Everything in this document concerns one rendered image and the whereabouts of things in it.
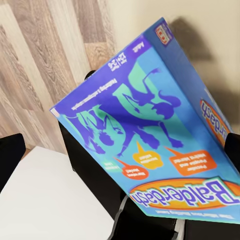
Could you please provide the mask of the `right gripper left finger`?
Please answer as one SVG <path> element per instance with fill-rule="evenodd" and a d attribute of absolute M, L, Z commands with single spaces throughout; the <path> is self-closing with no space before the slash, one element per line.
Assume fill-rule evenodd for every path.
<path fill-rule="evenodd" d="M 26 152 L 21 133 L 0 137 L 0 193 Z"/>

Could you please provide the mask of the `board game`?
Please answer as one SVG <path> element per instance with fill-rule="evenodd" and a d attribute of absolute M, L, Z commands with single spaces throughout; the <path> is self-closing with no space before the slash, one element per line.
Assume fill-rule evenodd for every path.
<path fill-rule="evenodd" d="M 50 111 L 147 216 L 240 224 L 235 132 L 163 16 Z"/>

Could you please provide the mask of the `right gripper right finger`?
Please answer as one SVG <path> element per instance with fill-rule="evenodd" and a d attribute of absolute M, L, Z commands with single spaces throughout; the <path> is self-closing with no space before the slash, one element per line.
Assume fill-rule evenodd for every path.
<path fill-rule="evenodd" d="M 226 137 L 224 151 L 240 173 L 240 135 L 228 133 Z"/>

